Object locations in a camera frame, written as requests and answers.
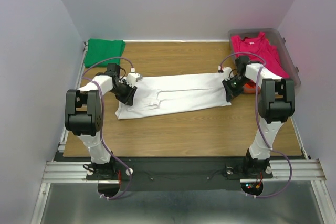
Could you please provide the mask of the white t shirt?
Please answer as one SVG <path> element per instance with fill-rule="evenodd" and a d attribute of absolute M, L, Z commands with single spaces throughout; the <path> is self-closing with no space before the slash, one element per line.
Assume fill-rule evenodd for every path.
<path fill-rule="evenodd" d="M 144 77 L 136 84 L 133 106 L 119 103 L 117 119 L 138 119 L 150 116 L 189 112 L 230 106 L 218 73 Z"/>

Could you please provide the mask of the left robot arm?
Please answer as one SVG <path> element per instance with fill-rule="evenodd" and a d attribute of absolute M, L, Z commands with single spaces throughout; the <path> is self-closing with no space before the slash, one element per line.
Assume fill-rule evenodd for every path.
<path fill-rule="evenodd" d="M 116 159 L 102 137 L 104 123 L 103 97 L 111 92 L 124 105 L 132 106 L 136 84 L 142 75 L 134 68 L 127 76 L 120 76 L 123 68 L 109 63 L 105 72 L 99 72 L 89 82 L 78 89 L 66 93 L 65 128 L 79 137 L 89 151 L 91 163 L 83 167 L 89 176 L 98 179 L 112 179 L 117 172 Z"/>

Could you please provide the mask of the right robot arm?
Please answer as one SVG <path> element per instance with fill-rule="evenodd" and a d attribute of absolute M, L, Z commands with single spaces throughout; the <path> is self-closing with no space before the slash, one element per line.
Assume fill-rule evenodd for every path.
<path fill-rule="evenodd" d="M 266 68 L 263 59 L 250 60 L 248 53 L 237 54 L 237 74 L 222 81 L 226 99 L 230 102 L 243 93 L 249 81 L 256 84 L 255 117 L 257 133 L 241 165 L 242 173 L 253 177 L 269 170 L 270 153 L 283 124 L 295 111 L 295 84 Z"/>

